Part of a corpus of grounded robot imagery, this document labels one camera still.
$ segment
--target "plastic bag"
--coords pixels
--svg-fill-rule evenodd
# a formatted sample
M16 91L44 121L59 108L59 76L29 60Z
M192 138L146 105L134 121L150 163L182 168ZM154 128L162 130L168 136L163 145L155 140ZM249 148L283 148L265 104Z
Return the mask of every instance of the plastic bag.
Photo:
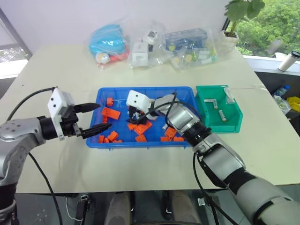
M166 47L173 53L175 69L193 68L217 61L217 51L210 33L201 28L182 30L165 35Z
M136 27L131 34L130 67L150 67L167 62L172 53L166 50L165 27L161 23L143 23Z
M98 67L103 69L107 64L128 58L129 41L125 33L126 23L127 20L120 20L92 33L89 50Z
M280 96L273 95L273 99L275 100L281 111L284 113L284 115L286 115L291 110L288 102L282 99Z

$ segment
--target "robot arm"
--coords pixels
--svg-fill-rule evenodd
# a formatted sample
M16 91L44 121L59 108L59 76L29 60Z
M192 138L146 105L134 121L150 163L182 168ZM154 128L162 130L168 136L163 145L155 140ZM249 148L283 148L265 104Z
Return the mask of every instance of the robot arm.
M167 102L174 95L157 100L136 91L130 91L127 105L145 113ZM149 114L148 119L165 116L170 104ZM216 134L211 133L199 118L182 104L174 103L168 117L169 123L202 157L200 166L214 185L228 188L247 219L255 225L299 225L300 205L268 181L245 170L240 156Z
M0 125L0 224L7 222L15 210L15 191L28 153L46 140L64 136L97 135L111 124L98 124L83 130L77 125L76 113L85 113L100 105L75 105L71 96L56 88L48 103L51 118L45 116L23 120L10 120Z

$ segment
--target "window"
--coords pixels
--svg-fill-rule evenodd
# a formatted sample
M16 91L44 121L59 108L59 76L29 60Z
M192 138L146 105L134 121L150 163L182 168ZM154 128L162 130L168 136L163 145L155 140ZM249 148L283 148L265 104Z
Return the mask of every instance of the window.
M300 1L263 1L265 7L256 18L238 24L237 48L243 55L264 57L300 52Z

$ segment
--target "orange part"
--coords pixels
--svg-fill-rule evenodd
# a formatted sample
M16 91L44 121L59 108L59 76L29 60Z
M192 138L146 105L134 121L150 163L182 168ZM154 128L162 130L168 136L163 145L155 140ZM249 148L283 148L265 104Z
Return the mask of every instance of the orange part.
M173 141L174 142L184 142L184 139L183 139L183 137L174 137Z
M106 105L107 106L113 106L113 98L112 97L108 97L106 99Z
M176 133L177 131L172 127L168 127L167 130L165 131L165 135L171 139L174 138Z
M117 110L109 109L107 107L104 107L102 110L102 115L107 116L109 118L113 118L115 120L118 120L120 117L120 112Z
M123 141L122 140L114 140L112 141L113 143L122 143Z
M107 121L108 121L108 117L107 116L102 116L102 122L107 123Z
M138 135L142 135L143 133L146 132L146 130L148 130L150 127L152 126L152 123L147 120L147 123L144 125L144 124L139 124L136 128L135 128L135 132L138 134Z
M135 140L137 142L147 142L145 135L138 135L137 137L135 137Z
M129 129L129 130L134 130L134 128L137 127L137 124L128 123L127 126L128 126L128 129Z
M117 139L119 134L115 131L112 131L110 135L107 136L107 138L112 142Z
M160 137L161 142L170 142L171 139L169 137Z
M98 143L103 143L104 142L104 135L100 135L98 139Z

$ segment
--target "floor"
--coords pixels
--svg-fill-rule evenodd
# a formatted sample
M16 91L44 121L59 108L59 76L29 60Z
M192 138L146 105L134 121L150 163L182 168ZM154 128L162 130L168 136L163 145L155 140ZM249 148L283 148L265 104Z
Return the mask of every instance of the floor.
M300 201L300 184L279 186L289 194L294 200ZM191 198L194 208L201 218L203 225L213 225L214 220L209 206L199 206L197 198L202 197L199 190L187 190L186 194ZM91 207L86 216L86 225L102 225L105 214L108 210L109 202L114 193L93 193L91 194ZM238 224L249 225L239 207L228 190L210 192L215 201L219 201L221 208ZM136 211L133 223L164 221L160 213L162 191L140 191L135 193ZM75 215L76 204L80 195L75 198L68 198L68 209L72 217ZM57 225L58 217L51 196L16 194L18 217L21 224L25 225ZM65 225L74 224L66 211L65 197L58 197L60 210ZM218 214L221 225L231 224L226 218Z

